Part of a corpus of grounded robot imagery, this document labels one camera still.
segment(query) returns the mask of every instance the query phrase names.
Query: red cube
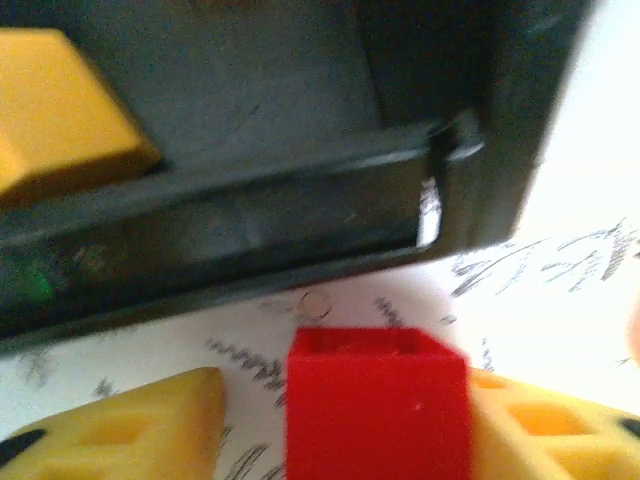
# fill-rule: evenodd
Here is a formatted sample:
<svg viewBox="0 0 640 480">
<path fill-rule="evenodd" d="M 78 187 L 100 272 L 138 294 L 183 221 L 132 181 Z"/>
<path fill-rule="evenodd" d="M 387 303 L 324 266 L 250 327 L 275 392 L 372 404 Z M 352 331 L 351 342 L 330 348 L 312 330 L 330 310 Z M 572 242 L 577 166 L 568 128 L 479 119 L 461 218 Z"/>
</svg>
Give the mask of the red cube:
<svg viewBox="0 0 640 480">
<path fill-rule="evenodd" d="M 424 332 L 299 329 L 287 372 L 287 480 L 470 478 L 467 361 Z"/>
</svg>

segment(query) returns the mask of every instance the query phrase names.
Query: toy block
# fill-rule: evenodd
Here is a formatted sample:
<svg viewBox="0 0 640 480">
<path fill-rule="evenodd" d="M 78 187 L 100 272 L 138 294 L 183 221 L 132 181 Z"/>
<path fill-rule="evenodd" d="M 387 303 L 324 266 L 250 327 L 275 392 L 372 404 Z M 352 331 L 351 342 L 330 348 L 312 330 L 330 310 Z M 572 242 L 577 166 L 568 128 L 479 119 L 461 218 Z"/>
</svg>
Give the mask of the toy block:
<svg viewBox="0 0 640 480">
<path fill-rule="evenodd" d="M 640 418 L 471 374 L 474 480 L 638 480 Z"/>
<path fill-rule="evenodd" d="M 0 28 L 0 205 L 137 176 L 159 151 L 58 30 Z"/>
<path fill-rule="evenodd" d="M 0 480 L 210 480 L 224 385 L 200 368 L 28 425 L 0 444 Z"/>
<path fill-rule="evenodd" d="M 288 480 L 466 480 L 466 359 L 417 329 L 298 329 Z"/>
</svg>

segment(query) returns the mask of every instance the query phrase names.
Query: black dot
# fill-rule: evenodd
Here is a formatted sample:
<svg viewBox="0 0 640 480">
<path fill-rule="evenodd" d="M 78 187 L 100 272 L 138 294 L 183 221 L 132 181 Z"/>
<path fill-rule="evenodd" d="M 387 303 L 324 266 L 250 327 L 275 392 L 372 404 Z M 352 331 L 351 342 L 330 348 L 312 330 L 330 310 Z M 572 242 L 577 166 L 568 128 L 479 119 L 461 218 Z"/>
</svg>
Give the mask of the black dot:
<svg viewBox="0 0 640 480">
<path fill-rule="evenodd" d="M 640 420 L 636 420 L 635 418 L 623 418 L 620 420 L 620 425 L 629 433 L 640 439 Z"/>
<path fill-rule="evenodd" d="M 0 468 L 46 435 L 46 430 L 30 430 L 0 443 Z"/>
</svg>

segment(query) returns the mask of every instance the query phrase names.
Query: yellow button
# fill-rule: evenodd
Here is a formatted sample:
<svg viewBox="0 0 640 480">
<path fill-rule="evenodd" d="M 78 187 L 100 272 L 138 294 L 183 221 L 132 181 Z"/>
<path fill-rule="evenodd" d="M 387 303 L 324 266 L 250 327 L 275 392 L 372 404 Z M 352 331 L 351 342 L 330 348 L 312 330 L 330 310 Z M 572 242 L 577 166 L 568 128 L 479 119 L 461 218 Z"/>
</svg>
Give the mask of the yellow button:
<svg viewBox="0 0 640 480">
<path fill-rule="evenodd" d="M 135 177 L 160 158 L 63 33 L 0 29 L 1 205 Z"/>
</svg>

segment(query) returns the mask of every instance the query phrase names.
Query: yellow plastic piece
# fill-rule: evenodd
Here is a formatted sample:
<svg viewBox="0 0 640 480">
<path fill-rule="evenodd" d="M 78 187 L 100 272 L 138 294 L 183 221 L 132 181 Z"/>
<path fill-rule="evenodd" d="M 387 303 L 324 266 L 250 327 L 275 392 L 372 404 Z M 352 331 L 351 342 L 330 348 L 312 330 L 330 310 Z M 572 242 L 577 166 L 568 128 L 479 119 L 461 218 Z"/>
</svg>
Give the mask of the yellow plastic piece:
<svg viewBox="0 0 640 480">
<path fill-rule="evenodd" d="M 634 415 L 473 371 L 473 480 L 637 480 Z"/>
<path fill-rule="evenodd" d="M 0 28 L 0 205 L 137 176 L 160 160 L 58 30 Z"/>
<path fill-rule="evenodd" d="M 45 418 L 47 434 L 0 480 L 211 480 L 224 425 L 224 385 L 200 368 Z"/>
</svg>

